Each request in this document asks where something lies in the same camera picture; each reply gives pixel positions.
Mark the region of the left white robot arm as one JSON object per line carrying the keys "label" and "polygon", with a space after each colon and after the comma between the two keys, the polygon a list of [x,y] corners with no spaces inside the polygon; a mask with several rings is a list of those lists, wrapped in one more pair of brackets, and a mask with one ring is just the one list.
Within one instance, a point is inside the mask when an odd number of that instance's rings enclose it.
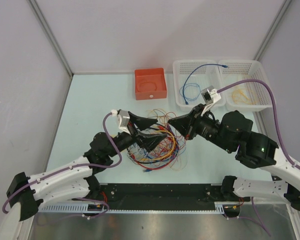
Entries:
{"label": "left white robot arm", "polygon": [[20,221],[34,216],[42,208],[67,200],[101,201],[102,188],[96,174],[118,166],[122,160],[121,152],[132,145],[151,152],[162,142],[164,132],[145,133],[156,124],[155,119],[137,116],[130,111],[114,110],[108,113],[102,125],[109,117],[116,117],[121,130],[112,137],[105,128],[98,132],[90,148],[79,158],[51,171],[27,176],[20,172],[14,176],[7,192],[7,199],[2,206],[7,214],[7,207],[20,204]]}

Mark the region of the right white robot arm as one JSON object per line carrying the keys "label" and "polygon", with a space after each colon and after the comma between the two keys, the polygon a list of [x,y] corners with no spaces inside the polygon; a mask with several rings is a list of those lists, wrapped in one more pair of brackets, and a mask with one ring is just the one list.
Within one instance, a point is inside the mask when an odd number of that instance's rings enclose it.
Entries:
{"label": "right white robot arm", "polygon": [[226,113],[221,121],[205,105],[195,106],[190,113],[171,118],[168,123],[187,141],[201,136],[250,169],[262,169],[277,177],[275,181],[254,181],[225,176],[220,194],[227,201],[239,198],[263,198],[283,201],[300,212],[300,167],[289,166],[279,145],[268,136],[252,130],[253,121],[239,111]]}

